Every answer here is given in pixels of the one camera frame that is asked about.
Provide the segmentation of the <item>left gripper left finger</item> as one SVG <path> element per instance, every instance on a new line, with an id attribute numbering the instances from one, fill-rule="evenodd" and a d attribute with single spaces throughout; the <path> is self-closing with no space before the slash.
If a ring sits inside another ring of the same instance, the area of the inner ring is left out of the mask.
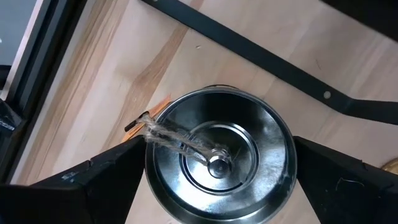
<path id="1" fill-rule="evenodd" d="M 138 136 L 35 184 L 2 184 L 1 223 L 125 223 L 145 150 Z"/>

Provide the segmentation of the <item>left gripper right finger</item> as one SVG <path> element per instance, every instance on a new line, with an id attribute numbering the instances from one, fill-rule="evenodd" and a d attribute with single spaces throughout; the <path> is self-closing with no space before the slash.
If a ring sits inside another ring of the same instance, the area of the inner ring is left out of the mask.
<path id="1" fill-rule="evenodd" d="M 397 223 L 397 175 L 296 136 L 297 178 L 320 223 Z"/>

